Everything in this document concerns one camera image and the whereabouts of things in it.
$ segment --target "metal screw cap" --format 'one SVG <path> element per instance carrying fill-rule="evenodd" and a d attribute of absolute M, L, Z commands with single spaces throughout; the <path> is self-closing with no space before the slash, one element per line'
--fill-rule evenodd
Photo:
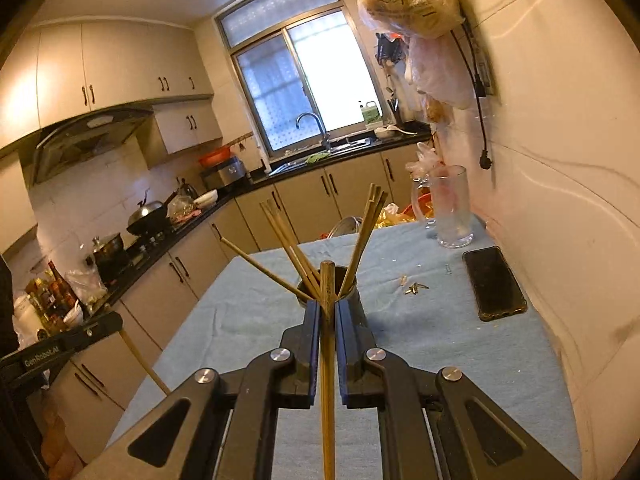
<path fill-rule="evenodd" d="M 200 384 L 210 383 L 215 377 L 216 371 L 212 368 L 201 368 L 193 375 L 196 382 Z"/>
<path fill-rule="evenodd" d="M 447 366 L 442 369 L 442 376 L 447 381 L 459 381 L 462 378 L 462 372 L 458 370 L 455 366 Z"/>
<path fill-rule="evenodd" d="M 382 361 L 386 357 L 386 352 L 382 348 L 369 348 L 366 355 L 369 361 Z"/>
<path fill-rule="evenodd" d="M 291 357 L 291 352 L 286 348 L 276 348 L 275 350 L 271 350 L 269 357 L 274 361 L 286 361 Z"/>

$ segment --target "range hood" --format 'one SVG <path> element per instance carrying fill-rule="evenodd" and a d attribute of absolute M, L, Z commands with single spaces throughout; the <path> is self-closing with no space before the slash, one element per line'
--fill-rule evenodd
<path fill-rule="evenodd" d="M 32 184 L 117 148 L 152 114 L 142 108 L 114 108 L 67 121 L 36 146 Z"/>

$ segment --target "smartphone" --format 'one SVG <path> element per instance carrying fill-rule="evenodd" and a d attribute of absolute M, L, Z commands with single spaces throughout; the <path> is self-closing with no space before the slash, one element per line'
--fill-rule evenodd
<path fill-rule="evenodd" d="M 527 301 L 500 247 L 462 254 L 478 304 L 478 317 L 491 321 L 527 310 Z"/>

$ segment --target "wooden chopstick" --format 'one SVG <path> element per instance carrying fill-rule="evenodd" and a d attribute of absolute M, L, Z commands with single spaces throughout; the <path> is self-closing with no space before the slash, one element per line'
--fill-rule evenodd
<path fill-rule="evenodd" d="M 240 247 L 236 246 L 233 242 L 230 242 L 229 240 L 227 240 L 223 236 L 220 236 L 220 241 L 223 244 L 225 244 L 229 249 L 234 251 L 238 256 L 240 256 L 247 263 L 251 264 L 256 269 L 260 270 L 260 272 L 262 272 L 263 274 L 266 274 L 267 276 L 269 276 L 278 285 L 283 286 L 289 292 L 293 292 L 297 297 L 300 298 L 300 300 L 304 301 L 305 303 L 307 301 L 313 301 L 314 300 L 314 298 L 312 298 L 310 295 L 305 294 L 301 290 L 298 290 L 295 286 L 291 285 L 290 283 L 285 282 L 281 277 L 277 276 L 276 274 L 271 272 L 269 269 L 267 269 L 266 267 L 264 267 L 261 264 L 259 264 L 258 262 L 256 262 L 251 256 L 249 256 L 247 253 L 245 253 Z"/>
<path fill-rule="evenodd" d="M 154 369 L 151 366 L 149 366 L 149 363 L 146 362 L 146 359 L 142 357 L 140 350 L 138 350 L 138 347 L 133 343 L 132 339 L 130 338 L 129 334 L 127 334 L 126 330 L 124 329 L 120 330 L 120 337 L 124 341 L 124 344 L 127 345 L 127 347 L 129 348 L 129 351 L 133 354 L 133 357 L 136 358 L 136 361 L 140 363 L 140 366 L 144 368 L 145 372 L 149 375 L 149 377 L 151 377 L 153 381 L 158 385 L 158 388 L 160 388 L 166 396 L 169 395 L 171 393 L 171 390 L 166 384 L 164 384 L 164 381 L 160 378 L 158 374 L 156 374 Z"/>
<path fill-rule="evenodd" d="M 269 207 L 271 214 L 276 221 L 276 224 L 280 228 L 280 231 L 284 235 L 285 240 L 289 243 L 289 246 L 293 250 L 293 253 L 296 255 L 296 258 L 305 269 L 306 275 L 308 276 L 309 280 L 311 280 L 312 282 L 316 282 L 319 285 L 320 273 L 308 260 L 306 254 L 302 252 L 300 247 L 298 247 L 298 244 L 296 242 L 296 235 L 293 233 L 289 222 L 285 221 L 285 219 L 282 217 L 280 209 L 273 200 L 267 200 L 267 206 Z"/>
<path fill-rule="evenodd" d="M 300 275 L 300 278 L 302 279 L 302 283 L 305 284 L 306 289 L 316 300 L 320 300 L 319 285 L 317 283 L 314 284 L 314 282 L 312 282 L 309 279 L 309 277 L 306 275 L 305 269 L 302 267 L 302 264 L 296 258 L 296 255 L 291 249 L 289 243 L 286 241 L 284 234 L 280 231 L 280 228 L 276 224 L 275 218 L 272 216 L 271 211 L 269 210 L 269 207 L 264 202 L 260 202 L 260 207 L 262 208 L 264 215 L 267 217 L 267 220 L 269 221 L 271 228 L 273 229 L 273 231 L 276 233 L 276 236 L 280 240 L 280 243 L 282 244 L 282 248 L 287 253 L 289 260 L 291 260 L 291 263 L 293 264 L 296 271 Z"/>
<path fill-rule="evenodd" d="M 335 264 L 325 260 L 320 264 L 320 413 L 322 427 L 322 464 L 324 480 L 335 480 Z"/>
<path fill-rule="evenodd" d="M 343 298 L 353 285 L 358 266 L 360 265 L 360 259 L 362 258 L 364 249 L 369 241 L 369 237 L 373 232 L 373 228 L 376 225 L 376 220 L 385 205 L 387 195 L 388 193 L 383 192 L 380 186 L 375 186 L 373 194 L 370 196 L 370 200 L 367 201 L 362 225 L 360 227 L 360 233 L 358 234 L 358 240 L 356 241 L 356 246 L 351 254 L 351 261 L 349 262 L 344 279 L 342 280 L 338 298 Z"/>

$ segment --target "kitchen window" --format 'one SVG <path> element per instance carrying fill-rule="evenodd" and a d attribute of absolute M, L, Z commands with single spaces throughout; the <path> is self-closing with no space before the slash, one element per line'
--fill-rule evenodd
<path fill-rule="evenodd" d="M 360 104 L 380 91 L 341 0 L 249 0 L 218 23 L 270 157 L 364 129 Z"/>

